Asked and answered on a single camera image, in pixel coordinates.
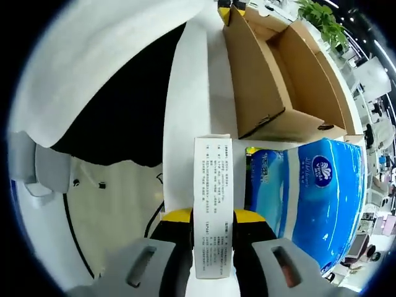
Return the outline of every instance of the cardboard box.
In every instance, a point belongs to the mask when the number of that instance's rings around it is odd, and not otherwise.
[[[300,21],[289,25],[251,6],[242,16],[232,7],[223,33],[239,138],[312,142],[348,134],[352,122],[340,106],[342,89],[333,87]]]
[[[344,118],[345,129],[349,135],[357,134],[355,126],[353,125],[352,115],[350,113],[350,109],[348,107],[347,98],[345,96],[345,92],[342,89],[340,80],[337,78],[333,67],[330,65],[330,61],[325,57],[325,54],[319,48],[319,45],[313,38],[313,36],[308,32],[308,30],[300,30],[300,34],[303,37],[304,41],[307,43],[311,51],[315,54],[315,57],[319,64],[322,66],[324,72],[330,80],[330,83],[333,87],[335,96],[337,97],[338,103],[340,104],[340,108],[342,111],[342,115]]]

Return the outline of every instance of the ceiling light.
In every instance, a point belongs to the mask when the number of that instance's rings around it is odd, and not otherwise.
[[[392,66],[392,69],[396,72],[396,67],[393,64],[392,60],[389,58],[388,54],[384,51],[384,49],[382,48],[382,46],[378,43],[377,40],[374,40],[375,45],[379,48],[379,50],[381,51],[381,53],[385,56],[386,60],[388,60],[389,64]]]
[[[393,103],[392,103],[392,101],[390,100],[389,95],[388,95],[387,93],[386,93],[385,95],[386,95],[386,97],[388,98],[390,109],[392,110],[392,113],[394,114],[394,119],[396,119],[396,114],[395,114],[395,110],[394,110]]]
[[[326,2],[329,3],[330,5],[333,5],[335,8],[340,8],[338,5],[336,5],[336,3],[334,3],[334,2],[332,2],[332,1],[330,1],[330,0],[324,0],[324,1],[326,1]]]

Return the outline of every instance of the green leaves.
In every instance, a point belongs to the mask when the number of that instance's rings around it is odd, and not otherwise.
[[[297,0],[299,4],[298,16],[312,23],[322,34],[322,39],[335,48],[339,43],[345,48],[348,46],[344,28],[335,21],[329,6],[320,5],[312,0]]]

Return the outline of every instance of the blue package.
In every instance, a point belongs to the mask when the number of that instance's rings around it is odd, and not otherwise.
[[[361,147],[322,139],[251,159],[252,205],[278,237],[291,239],[322,272],[350,248],[363,206]]]

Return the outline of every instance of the instruction sheet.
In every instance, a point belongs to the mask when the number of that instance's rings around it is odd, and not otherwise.
[[[225,278],[230,275],[233,203],[230,136],[196,138],[193,214],[197,278]]]

